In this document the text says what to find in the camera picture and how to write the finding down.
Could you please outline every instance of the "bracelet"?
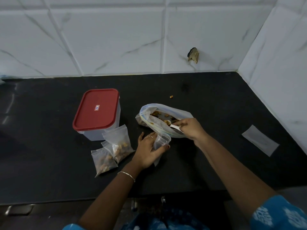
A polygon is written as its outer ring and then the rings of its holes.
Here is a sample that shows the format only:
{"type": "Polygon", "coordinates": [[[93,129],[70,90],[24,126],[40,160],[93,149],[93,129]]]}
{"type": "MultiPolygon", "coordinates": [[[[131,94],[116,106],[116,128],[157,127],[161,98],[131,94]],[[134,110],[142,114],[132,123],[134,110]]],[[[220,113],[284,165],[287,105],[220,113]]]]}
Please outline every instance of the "bracelet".
{"type": "Polygon", "coordinates": [[[134,179],[130,174],[128,174],[128,173],[126,173],[126,172],[124,172],[124,171],[119,171],[117,174],[119,174],[119,173],[127,174],[128,176],[130,176],[130,177],[133,179],[133,182],[135,182],[135,179],[134,179]]]}

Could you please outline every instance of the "white spoon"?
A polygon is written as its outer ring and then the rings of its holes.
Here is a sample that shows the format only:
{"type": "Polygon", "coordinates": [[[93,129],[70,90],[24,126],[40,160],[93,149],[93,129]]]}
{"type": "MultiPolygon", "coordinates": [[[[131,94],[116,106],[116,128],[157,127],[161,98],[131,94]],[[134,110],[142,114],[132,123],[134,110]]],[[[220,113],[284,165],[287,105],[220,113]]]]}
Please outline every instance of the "white spoon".
{"type": "Polygon", "coordinates": [[[177,130],[179,130],[179,131],[181,131],[183,133],[183,131],[180,130],[180,128],[178,126],[173,125],[171,121],[169,121],[169,120],[166,120],[166,121],[167,121],[167,125],[169,127],[175,128],[175,129],[177,129],[177,130]]]}

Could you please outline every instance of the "hand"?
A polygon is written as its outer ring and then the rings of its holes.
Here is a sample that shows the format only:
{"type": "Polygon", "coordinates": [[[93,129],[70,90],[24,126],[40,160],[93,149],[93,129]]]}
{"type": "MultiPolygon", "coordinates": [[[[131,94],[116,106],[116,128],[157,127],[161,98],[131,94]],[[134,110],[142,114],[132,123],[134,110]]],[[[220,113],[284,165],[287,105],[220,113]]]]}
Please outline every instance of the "hand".
{"type": "Polygon", "coordinates": [[[164,145],[159,147],[156,151],[152,151],[157,135],[157,133],[152,132],[143,139],[144,132],[142,132],[138,138],[138,148],[136,149],[132,162],[140,166],[141,169],[151,166],[160,155],[170,149],[169,145],[164,145]]]}
{"type": "Polygon", "coordinates": [[[196,143],[202,136],[207,135],[200,123],[195,118],[182,119],[173,123],[175,126],[179,126],[180,130],[191,140],[196,143]]]}

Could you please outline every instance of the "person's left hand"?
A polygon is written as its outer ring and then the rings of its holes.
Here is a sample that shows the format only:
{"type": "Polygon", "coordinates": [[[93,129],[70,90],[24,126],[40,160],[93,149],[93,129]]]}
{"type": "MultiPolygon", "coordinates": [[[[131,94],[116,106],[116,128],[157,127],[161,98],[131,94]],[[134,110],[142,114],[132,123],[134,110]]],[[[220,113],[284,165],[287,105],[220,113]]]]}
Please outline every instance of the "person's left hand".
{"type": "Polygon", "coordinates": [[[141,169],[151,166],[160,155],[170,148],[169,145],[164,145],[152,151],[157,135],[157,133],[152,132],[143,139],[144,132],[142,132],[138,138],[138,148],[136,149],[132,162],[140,166],[141,169]]]}

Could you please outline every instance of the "blue sleeve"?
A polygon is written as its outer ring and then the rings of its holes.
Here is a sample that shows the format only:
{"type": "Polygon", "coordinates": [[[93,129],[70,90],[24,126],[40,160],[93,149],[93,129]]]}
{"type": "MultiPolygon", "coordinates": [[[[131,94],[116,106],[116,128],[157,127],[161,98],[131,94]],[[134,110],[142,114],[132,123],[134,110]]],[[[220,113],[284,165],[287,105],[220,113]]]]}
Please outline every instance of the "blue sleeve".
{"type": "Polygon", "coordinates": [[[307,219],[301,209],[291,205],[281,195],[276,195],[254,212],[250,225],[252,230],[307,229],[307,219]]]}
{"type": "Polygon", "coordinates": [[[62,230],[85,230],[77,224],[69,224],[66,225],[62,230]]]}

